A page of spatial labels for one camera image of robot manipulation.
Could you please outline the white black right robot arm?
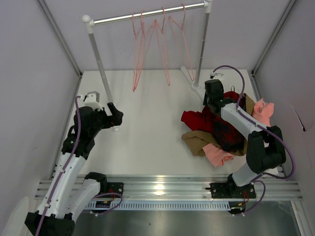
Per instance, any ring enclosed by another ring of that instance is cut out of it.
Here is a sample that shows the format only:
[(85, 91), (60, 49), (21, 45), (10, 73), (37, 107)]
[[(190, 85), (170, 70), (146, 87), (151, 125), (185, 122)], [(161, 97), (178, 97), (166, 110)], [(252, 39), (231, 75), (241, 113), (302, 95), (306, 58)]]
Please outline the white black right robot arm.
[(205, 82), (204, 105), (247, 140), (245, 164), (230, 174), (226, 182), (210, 184), (212, 198), (239, 199), (245, 195), (255, 198), (254, 181), (286, 161), (281, 130), (257, 121), (241, 108), (239, 102), (224, 97), (223, 85), (218, 79)]

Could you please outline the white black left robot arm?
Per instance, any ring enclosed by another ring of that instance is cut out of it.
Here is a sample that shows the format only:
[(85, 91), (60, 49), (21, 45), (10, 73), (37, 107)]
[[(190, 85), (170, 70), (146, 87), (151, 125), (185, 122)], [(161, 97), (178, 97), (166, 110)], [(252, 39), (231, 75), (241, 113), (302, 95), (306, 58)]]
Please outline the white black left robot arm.
[(26, 216), (25, 225), (32, 235), (70, 236), (78, 216), (92, 199), (122, 197), (120, 193), (108, 192), (107, 176), (96, 172), (88, 173), (79, 189), (71, 194), (79, 172), (95, 145), (97, 134), (122, 124), (124, 114), (112, 102), (107, 106), (110, 115), (98, 102), (76, 106), (74, 124), (63, 142), (55, 176), (37, 210)]

